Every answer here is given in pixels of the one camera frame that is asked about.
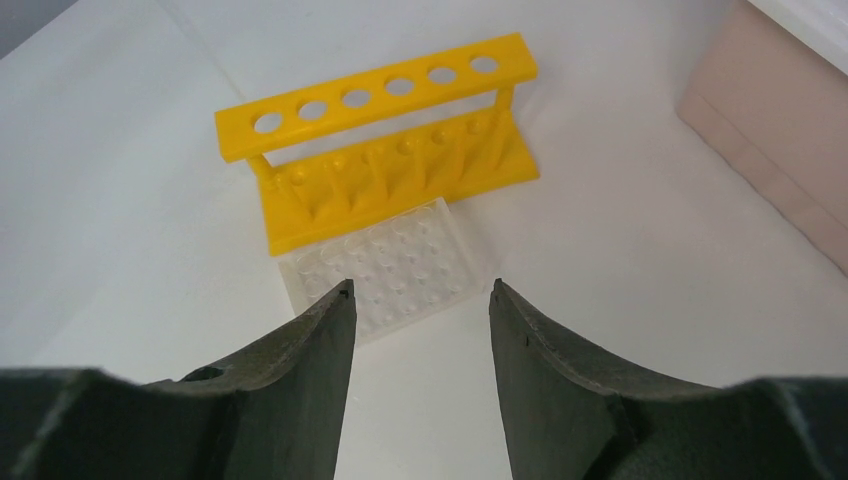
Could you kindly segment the yellow test tube rack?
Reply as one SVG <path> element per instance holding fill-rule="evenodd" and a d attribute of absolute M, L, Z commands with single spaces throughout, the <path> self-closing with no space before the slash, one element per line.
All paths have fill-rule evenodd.
<path fill-rule="evenodd" d="M 531 181 L 539 169 L 512 114 L 537 77 L 519 33 L 444 50 L 216 112 L 221 157 L 257 179 L 271 255 L 367 227 L 441 198 Z M 466 97 L 494 103 L 274 166 L 267 154 Z"/>

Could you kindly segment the pink plastic bin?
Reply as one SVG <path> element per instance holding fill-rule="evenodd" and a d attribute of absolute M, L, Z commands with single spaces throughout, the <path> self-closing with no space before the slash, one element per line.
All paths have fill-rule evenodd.
<path fill-rule="evenodd" d="M 841 270 L 847 268 L 847 76 L 735 1 L 677 106 L 691 127 Z"/>

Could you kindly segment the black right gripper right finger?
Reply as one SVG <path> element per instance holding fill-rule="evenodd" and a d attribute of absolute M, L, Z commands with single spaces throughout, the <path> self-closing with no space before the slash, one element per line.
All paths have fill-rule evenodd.
<path fill-rule="evenodd" d="M 843 479 L 847 381 L 723 388 L 639 366 L 552 320 L 502 280 L 489 305 L 516 479 Z"/>

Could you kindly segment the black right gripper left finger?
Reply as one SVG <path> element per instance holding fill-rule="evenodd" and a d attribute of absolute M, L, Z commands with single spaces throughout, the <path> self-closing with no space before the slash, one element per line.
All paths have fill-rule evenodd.
<path fill-rule="evenodd" d="M 331 479 L 356 337 L 346 279 L 178 381 L 91 368 L 1 372 L 5 479 Z"/>

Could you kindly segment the white plastic bin lid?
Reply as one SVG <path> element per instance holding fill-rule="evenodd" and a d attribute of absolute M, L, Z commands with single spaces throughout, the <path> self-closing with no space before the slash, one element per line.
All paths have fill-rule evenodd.
<path fill-rule="evenodd" d="M 847 74 L 847 0 L 749 0 L 749 3 Z"/>

